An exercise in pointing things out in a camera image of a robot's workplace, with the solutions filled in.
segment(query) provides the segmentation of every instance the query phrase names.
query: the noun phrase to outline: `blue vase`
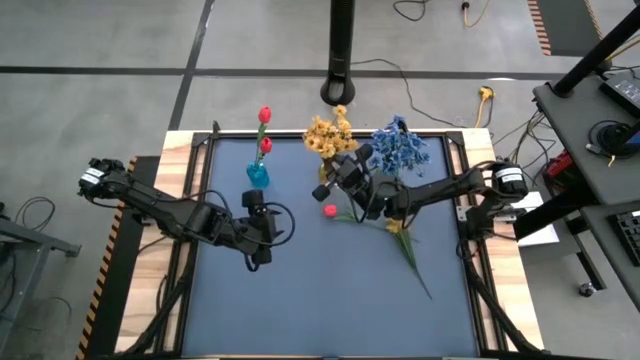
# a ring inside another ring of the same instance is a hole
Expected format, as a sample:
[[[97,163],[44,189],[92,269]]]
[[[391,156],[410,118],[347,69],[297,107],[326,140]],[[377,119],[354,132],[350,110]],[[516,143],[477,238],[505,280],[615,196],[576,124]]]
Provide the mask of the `blue vase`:
[[[249,165],[247,165],[247,175],[253,187],[257,189],[264,189],[269,185],[269,173],[262,163],[256,166],[255,162],[250,162]]]

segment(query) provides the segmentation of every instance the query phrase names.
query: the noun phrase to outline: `yellow power plug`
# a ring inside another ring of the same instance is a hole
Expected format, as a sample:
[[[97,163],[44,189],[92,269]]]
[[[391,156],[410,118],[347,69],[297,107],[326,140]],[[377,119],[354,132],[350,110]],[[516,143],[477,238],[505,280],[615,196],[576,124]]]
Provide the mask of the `yellow power plug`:
[[[496,93],[488,86],[483,86],[480,88],[480,96],[482,97],[482,101],[480,101],[480,107],[478,108],[478,119],[476,120],[476,125],[474,127],[480,126],[480,120],[482,120],[482,108],[484,107],[484,103],[493,99],[496,96]]]

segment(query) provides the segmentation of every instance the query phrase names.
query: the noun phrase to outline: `floor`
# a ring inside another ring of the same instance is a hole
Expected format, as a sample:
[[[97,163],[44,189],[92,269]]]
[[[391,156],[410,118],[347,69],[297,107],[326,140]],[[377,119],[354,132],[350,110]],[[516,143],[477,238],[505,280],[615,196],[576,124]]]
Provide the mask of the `floor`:
[[[472,9],[483,3],[472,0]],[[632,0],[591,3],[604,32],[633,7]],[[273,128],[302,128],[312,115],[330,114],[318,96],[322,78],[269,76],[261,70],[325,69],[329,4],[0,2],[0,199],[13,215],[29,197],[51,198],[58,211],[46,233],[83,245],[76,259],[50,257],[30,311],[19,319],[11,358],[69,359],[77,349],[113,215],[75,196],[89,158],[127,161],[134,155],[159,154],[168,128],[208,129],[216,120],[225,129],[252,129],[264,104],[273,109]],[[404,70],[439,72],[432,73],[438,78],[410,80],[415,106],[461,126],[473,126],[478,89],[491,86],[496,99],[489,129],[499,139],[534,112],[531,90],[546,80],[537,74],[566,72],[578,59],[542,55],[526,0],[492,0],[473,29],[461,26],[459,6],[458,1],[430,1],[424,19],[413,23],[394,13],[389,0],[358,1],[353,61],[384,58]],[[203,11],[206,27],[204,22],[199,27]],[[408,5],[406,11],[419,9]],[[199,53],[192,51],[198,30],[205,30],[199,33],[204,35]],[[636,65],[639,60],[640,49],[634,49],[616,64]],[[103,74],[11,73],[3,66],[76,67],[71,71],[75,73],[91,68],[89,73]],[[140,68],[158,69],[162,75],[136,70]],[[194,68],[256,69],[259,76],[192,77]],[[355,68],[393,70],[382,62]],[[524,73],[529,80],[487,80],[504,72]],[[415,128],[446,126],[411,110],[400,79],[356,78],[355,85],[349,115],[356,127],[379,127],[393,114],[407,116]],[[537,133],[555,139],[552,130],[540,127]],[[506,156],[518,135],[497,144],[496,153]],[[558,144],[549,155],[560,151]],[[519,161],[528,164],[540,153],[535,142],[527,141]],[[533,161],[527,170],[533,175],[543,163],[543,158]],[[34,211],[33,221],[38,215]],[[576,258],[526,265],[545,344],[558,354],[637,358],[640,314],[594,240],[584,241],[609,287],[590,299],[576,294],[577,284],[586,280]],[[69,318],[52,296],[69,301]]]

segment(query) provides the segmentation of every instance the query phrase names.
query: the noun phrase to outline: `red tulip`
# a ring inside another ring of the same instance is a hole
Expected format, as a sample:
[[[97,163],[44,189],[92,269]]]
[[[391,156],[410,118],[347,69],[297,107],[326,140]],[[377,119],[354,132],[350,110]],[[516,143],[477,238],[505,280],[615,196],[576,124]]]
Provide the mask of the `red tulip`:
[[[271,147],[273,147],[273,142],[268,137],[265,137],[260,142],[260,151],[262,151],[265,154],[268,154],[271,152]]]
[[[269,121],[271,121],[271,108],[263,106],[262,109],[260,109],[260,113],[258,113],[258,120],[263,124],[268,124]]]
[[[338,215],[338,207],[335,205],[325,205],[322,212],[324,213],[324,216],[336,217]]]

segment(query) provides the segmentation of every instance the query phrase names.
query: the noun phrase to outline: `blue tabletop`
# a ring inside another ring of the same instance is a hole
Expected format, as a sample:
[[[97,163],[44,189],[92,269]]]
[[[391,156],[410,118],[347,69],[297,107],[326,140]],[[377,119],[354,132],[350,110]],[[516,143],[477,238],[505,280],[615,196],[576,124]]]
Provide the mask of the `blue tabletop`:
[[[408,185],[448,176],[440,138],[426,139],[431,163]],[[216,142],[211,188],[234,213],[255,140]],[[274,140],[265,160],[265,201],[296,216],[294,238],[272,250],[273,262],[250,273],[237,251],[200,244],[183,355],[475,356],[476,341],[451,201],[423,208],[411,226],[425,294],[393,237],[372,226],[330,220],[311,197],[317,154],[301,140]],[[215,196],[210,201],[219,203]],[[344,207],[333,190],[328,202]],[[288,230],[286,216],[278,227]]]

